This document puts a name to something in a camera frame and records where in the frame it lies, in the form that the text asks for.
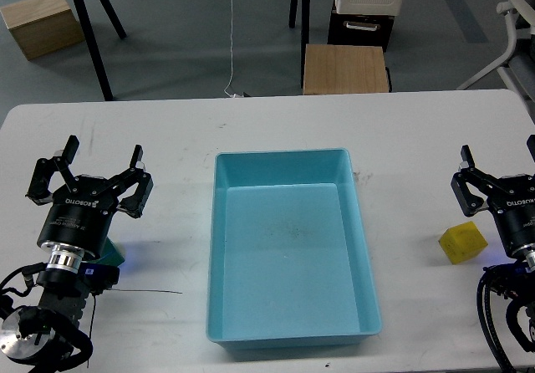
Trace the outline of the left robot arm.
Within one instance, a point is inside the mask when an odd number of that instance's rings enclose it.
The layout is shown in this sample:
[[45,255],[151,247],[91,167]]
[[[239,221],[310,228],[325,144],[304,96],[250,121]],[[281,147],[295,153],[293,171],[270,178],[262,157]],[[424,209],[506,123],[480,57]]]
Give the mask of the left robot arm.
[[27,196],[51,207],[37,245],[48,261],[22,266],[1,282],[1,351],[34,372],[63,372],[89,361],[93,344],[79,322],[86,300],[118,283],[124,256],[109,238],[112,218],[142,215],[153,187],[135,146],[129,166],[111,178],[74,176],[79,140],[37,160]]

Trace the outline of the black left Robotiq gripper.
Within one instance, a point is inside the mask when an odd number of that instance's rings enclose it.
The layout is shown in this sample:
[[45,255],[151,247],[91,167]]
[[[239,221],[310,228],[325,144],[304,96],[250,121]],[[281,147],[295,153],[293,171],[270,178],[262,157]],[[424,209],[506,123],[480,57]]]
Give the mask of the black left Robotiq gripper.
[[[79,148],[71,135],[65,147],[50,159],[37,160],[26,197],[41,206],[53,202],[37,245],[46,248],[62,243],[84,250],[87,260],[101,258],[115,212],[140,218],[153,188],[151,174],[141,161],[143,149],[136,145],[129,167],[110,179],[72,175],[69,165]],[[54,173],[64,183],[54,194],[48,189]]]

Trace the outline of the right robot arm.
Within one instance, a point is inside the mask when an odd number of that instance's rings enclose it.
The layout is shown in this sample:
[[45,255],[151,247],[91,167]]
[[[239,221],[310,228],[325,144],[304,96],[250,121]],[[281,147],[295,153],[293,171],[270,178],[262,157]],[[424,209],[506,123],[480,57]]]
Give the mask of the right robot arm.
[[451,188],[463,214],[492,214],[505,254],[512,263],[483,269],[476,290],[476,309],[488,347],[502,372],[515,372],[494,325],[491,294],[509,302],[505,320],[521,348],[534,351],[534,176],[494,177],[479,170],[470,147],[461,148],[461,164]]

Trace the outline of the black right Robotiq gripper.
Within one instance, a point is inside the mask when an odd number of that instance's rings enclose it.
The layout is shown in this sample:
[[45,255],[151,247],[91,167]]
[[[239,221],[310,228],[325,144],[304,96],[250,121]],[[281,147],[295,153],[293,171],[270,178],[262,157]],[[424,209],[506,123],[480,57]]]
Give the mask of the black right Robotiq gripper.
[[[535,160],[535,135],[527,139]],[[461,164],[451,188],[466,217],[490,211],[509,258],[525,258],[534,249],[534,178],[528,175],[496,178],[479,170],[469,145],[461,147]]]

